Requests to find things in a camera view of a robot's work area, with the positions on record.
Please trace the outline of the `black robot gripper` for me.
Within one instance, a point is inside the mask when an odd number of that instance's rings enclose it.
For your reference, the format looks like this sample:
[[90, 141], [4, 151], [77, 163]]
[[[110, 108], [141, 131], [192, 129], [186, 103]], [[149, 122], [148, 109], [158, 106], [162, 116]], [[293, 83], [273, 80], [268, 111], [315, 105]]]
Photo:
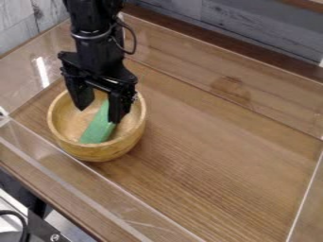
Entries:
[[82, 111], [94, 99], [94, 90], [108, 94], [108, 121], [118, 124], [129, 113], [137, 77], [124, 66], [124, 34], [78, 38], [76, 52], [60, 51], [60, 72], [76, 108]]

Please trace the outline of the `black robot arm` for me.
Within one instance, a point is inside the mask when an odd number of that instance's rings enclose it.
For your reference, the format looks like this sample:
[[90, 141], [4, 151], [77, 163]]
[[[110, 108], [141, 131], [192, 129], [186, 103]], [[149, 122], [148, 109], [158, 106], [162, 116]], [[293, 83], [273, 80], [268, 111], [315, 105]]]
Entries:
[[124, 29], [134, 32], [118, 17], [124, 0], [62, 0], [70, 18], [76, 51], [60, 51], [60, 72], [74, 106], [82, 111], [94, 100], [94, 90], [106, 93], [106, 120], [118, 124], [129, 113], [137, 77], [124, 66]]

